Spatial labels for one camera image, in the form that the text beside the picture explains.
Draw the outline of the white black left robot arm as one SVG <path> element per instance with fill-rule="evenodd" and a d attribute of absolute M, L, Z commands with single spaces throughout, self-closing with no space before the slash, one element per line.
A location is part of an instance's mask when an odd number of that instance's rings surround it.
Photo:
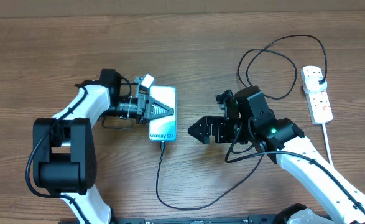
<path fill-rule="evenodd" d="M 95 185 L 97 160 L 92 129 L 108 117 L 149 124 L 149 139 L 177 138 L 177 90 L 157 86 L 146 74 L 129 81 L 114 69 L 77 85 L 78 94 L 51 118 L 33 124 L 33 150 L 25 169 L 28 189 L 42 198 L 63 200 L 77 223 L 116 223 L 113 209 Z"/>

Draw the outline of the blue Galaxy smartphone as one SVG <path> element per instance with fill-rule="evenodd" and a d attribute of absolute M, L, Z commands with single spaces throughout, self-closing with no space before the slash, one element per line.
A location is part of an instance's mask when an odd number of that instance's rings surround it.
<path fill-rule="evenodd" d="M 174 86 L 152 86 L 149 98 L 149 139 L 175 141 L 177 138 L 177 90 Z"/>

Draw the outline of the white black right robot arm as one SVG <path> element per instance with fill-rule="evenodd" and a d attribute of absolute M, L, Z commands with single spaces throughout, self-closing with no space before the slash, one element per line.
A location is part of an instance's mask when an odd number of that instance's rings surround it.
<path fill-rule="evenodd" d="M 291 120 L 277 119 L 258 86 L 216 96 L 224 116 L 204 116 L 188 129 L 203 144 L 251 143 L 255 156 L 267 155 L 292 174 L 334 223 L 365 223 L 365 194 L 350 184 L 315 149 Z"/>

